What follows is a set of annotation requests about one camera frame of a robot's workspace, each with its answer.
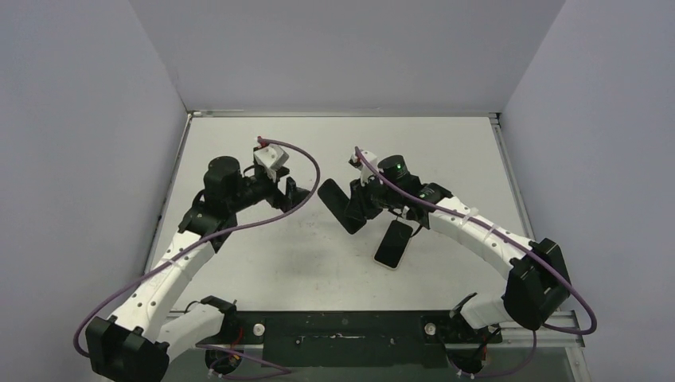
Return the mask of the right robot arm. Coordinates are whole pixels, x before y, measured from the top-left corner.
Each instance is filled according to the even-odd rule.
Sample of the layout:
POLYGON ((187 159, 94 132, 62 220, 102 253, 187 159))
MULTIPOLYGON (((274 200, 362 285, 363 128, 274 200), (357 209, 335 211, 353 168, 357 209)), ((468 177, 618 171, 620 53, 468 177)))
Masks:
POLYGON ((455 240, 506 281, 504 290, 469 294, 451 310, 450 330, 458 340, 470 341, 483 328, 502 322, 538 330, 569 297, 568 269, 554 241, 536 242, 501 228, 448 189, 421 182, 400 155, 378 160, 355 150, 349 164, 360 175, 349 185, 350 196, 334 210, 348 232, 388 210, 455 240))

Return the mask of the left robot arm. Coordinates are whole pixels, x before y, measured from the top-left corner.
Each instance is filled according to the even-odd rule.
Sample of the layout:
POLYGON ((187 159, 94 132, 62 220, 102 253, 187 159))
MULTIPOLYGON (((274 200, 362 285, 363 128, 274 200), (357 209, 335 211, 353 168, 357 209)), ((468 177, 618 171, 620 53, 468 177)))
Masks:
POLYGON ((194 276, 229 236, 270 224, 298 211, 315 195, 299 188, 285 166, 287 155, 257 151, 254 174, 244 176, 230 156, 214 158, 164 256, 138 280, 121 288, 131 295, 108 318, 97 313, 80 326, 92 371, 111 381, 160 381, 170 363, 208 337, 225 343, 237 332, 233 303, 207 296, 200 307, 167 319, 194 276))

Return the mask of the phone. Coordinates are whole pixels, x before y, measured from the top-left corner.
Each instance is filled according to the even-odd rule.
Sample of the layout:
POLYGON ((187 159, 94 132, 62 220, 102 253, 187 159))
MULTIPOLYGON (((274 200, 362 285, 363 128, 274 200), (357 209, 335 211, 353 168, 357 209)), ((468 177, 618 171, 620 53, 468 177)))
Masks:
POLYGON ((379 265, 396 270, 406 252, 414 230, 410 225, 394 220, 388 226, 373 259, 379 265))

